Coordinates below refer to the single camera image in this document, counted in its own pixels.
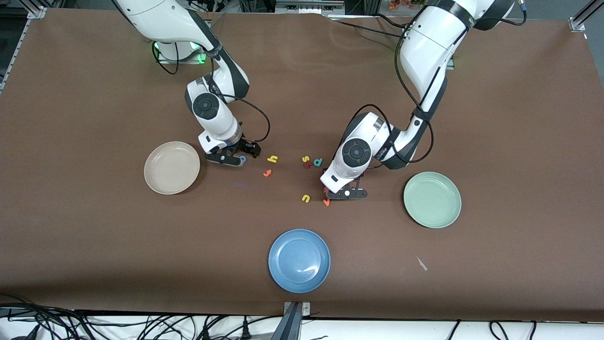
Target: white floor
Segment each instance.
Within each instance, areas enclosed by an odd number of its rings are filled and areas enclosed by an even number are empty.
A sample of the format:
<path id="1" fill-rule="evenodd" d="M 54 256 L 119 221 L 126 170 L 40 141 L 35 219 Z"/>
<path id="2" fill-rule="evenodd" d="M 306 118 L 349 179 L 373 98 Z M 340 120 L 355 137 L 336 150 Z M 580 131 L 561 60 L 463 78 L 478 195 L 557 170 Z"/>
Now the white floor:
<path id="1" fill-rule="evenodd" d="M 175 316 L 170 321 L 177 321 L 182 316 Z M 252 321 L 258 317 L 248 318 Z M 195 316 L 197 334 L 199 334 L 204 316 Z M 104 316 L 90 317 L 90 321 L 110 322 L 110 323 L 136 323 L 145 322 L 146 316 Z M 280 318 L 267 319 L 255 324 L 249 325 L 249 331 L 252 335 L 261 335 L 272 333 Z M 242 325 L 241 316 L 232 316 L 216 324 L 210 330 L 210 336 L 214 339 L 220 335 L 225 335 L 231 330 Z M 502 322 L 509 340 L 528 340 L 532 324 L 530 322 Z M 27 336 L 33 329 L 35 323 L 8 321 L 6 318 L 0 319 L 0 340 L 11 340 L 18 336 Z M 304 321 L 301 329 L 300 340 L 313 340 L 326 336 L 326 340 L 356 340 L 356 339 L 380 339 L 380 340 L 445 340 L 448 338 L 455 321 Z M 110 339 L 114 340 L 134 340 L 143 330 L 144 325 L 131 327 L 97 327 Z M 185 320 L 175 326 L 187 339 L 193 338 L 193 323 Z M 165 327 L 158 327 L 152 333 L 145 336 L 145 339 L 153 339 Z M 56 329 L 59 335 L 65 335 L 60 329 Z M 495 333 L 504 339 L 503 334 L 495 327 Z M 241 336 L 241 332 L 233 333 L 230 338 L 235 340 Z M 177 333 L 168 333 L 160 337 L 161 340 L 180 340 Z M 495 338 L 489 331 L 488 322 L 464 322 L 462 321 L 457 328 L 453 340 L 494 340 Z M 533 340 L 602 340 L 604 339 L 603 324 L 579 324 L 563 322 L 539 322 L 535 331 Z M 36 340 L 51 340 L 50 334 L 45 330 L 40 330 Z"/>

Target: table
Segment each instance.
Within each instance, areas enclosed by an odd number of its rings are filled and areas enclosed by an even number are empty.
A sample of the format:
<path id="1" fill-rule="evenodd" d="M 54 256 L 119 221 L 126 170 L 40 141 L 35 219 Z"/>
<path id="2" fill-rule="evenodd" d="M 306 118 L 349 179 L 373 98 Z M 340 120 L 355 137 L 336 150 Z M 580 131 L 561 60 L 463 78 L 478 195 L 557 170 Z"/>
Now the table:
<path id="1" fill-rule="evenodd" d="M 228 14 L 214 30 L 271 135 L 243 168 L 202 162 L 189 190 L 163 196 L 145 184 L 144 161 L 164 142 L 197 145 L 183 93 L 208 65 L 166 74 L 116 11 L 49 9 L 32 23 L 0 97 L 1 291 L 74 309 L 270 315 L 304 300 L 325 317 L 604 317 L 604 93 L 565 21 L 472 31 L 432 154 L 368 171 L 367 199 L 329 207 L 321 169 L 301 158 L 327 163 L 366 103 L 406 127 L 395 38 L 318 15 Z M 230 108 L 246 135 L 263 135 L 257 112 Z M 406 214 L 402 189 L 422 171 L 460 189 L 452 226 Z M 332 254 L 327 280 L 305 295 L 281 290 L 266 263 L 293 228 L 319 233 Z"/>

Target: green plate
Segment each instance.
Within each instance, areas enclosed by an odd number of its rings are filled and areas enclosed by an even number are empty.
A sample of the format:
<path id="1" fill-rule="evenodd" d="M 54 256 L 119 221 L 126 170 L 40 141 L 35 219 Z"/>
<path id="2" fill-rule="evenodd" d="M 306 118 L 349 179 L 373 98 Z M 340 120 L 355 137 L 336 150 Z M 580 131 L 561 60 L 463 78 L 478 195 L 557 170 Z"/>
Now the green plate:
<path id="1" fill-rule="evenodd" d="M 461 195 L 450 179 L 436 172 L 419 173 L 407 182 L 403 193 L 411 217 L 428 228 L 444 228 L 461 212 Z"/>

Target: plate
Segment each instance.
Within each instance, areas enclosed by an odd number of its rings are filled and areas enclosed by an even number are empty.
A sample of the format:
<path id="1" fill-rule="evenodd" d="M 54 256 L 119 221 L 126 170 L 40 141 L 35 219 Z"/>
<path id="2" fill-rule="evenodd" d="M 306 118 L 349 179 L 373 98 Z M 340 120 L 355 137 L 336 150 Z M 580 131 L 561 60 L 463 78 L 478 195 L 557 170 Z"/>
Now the plate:
<path id="1" fill-rule="evenodd" d="M 183 142 L 158 146 L 145 162 L 145 181 L 153 191 L 173 195 L 187 189 L 199 175 L 199 155 Z"/>
<path id="2" fill-rule="evenodd" d="M 409 215 L 422 226 L 444 228 L 461 212 L 461 195 L 453 182 L 437 172 L 419 173 L 407 182 L 403 201 Z"/>
<path id="3" fill-rule="evenodd" d="M 279 236 L 268 255 L 272 278 L 292 293 L 308 293 L 327 278 L 331 257 L 323 239 L 306 229 L 292 229 Z"/>

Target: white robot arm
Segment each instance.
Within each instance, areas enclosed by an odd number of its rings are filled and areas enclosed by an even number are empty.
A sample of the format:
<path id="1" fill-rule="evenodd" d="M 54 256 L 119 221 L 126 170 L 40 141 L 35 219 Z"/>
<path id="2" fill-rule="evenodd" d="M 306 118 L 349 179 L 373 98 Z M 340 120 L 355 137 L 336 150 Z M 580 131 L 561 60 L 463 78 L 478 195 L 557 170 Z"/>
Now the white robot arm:
<path id="1" fill-rule="evenodd" d="M 180 6 L 176 0 L 114 0 L 126 19 L 145 37 L 160 44 L 194 42 L 204 48 L 208 57 L 215 60 L 218 69 L 187 85 L 185 102 L 204 128 L 199 142 L 205 158 L 211 162 L 242 166 L 242 151 L 256 158 L 260 155 L 257 143 L 243 139 L 240 124 L 227 103 L 244 98 L 249 90 L 249 80 L 226 49 L 197 13 Z M 186 50 L 182 57 L 188 56 Z"/>
<path id="2" fill-rule="evenodd" d="M 369 166 L 371 158 L 389 169 L 404 168 L 415 155 L 422 134 L 429 125 L 447 80 L 446 66 L 469 29 L 491 29 L 505 18 L 513 0 L 431 0 L 403 31 L 400 63 L 419 92 L 420 102 L 405 131 L 388 125 L 373 112 L 356 116 L 346 128 L 332 163 L 321 176 L 334 199 L 351 197 L 348 184 Z"/>

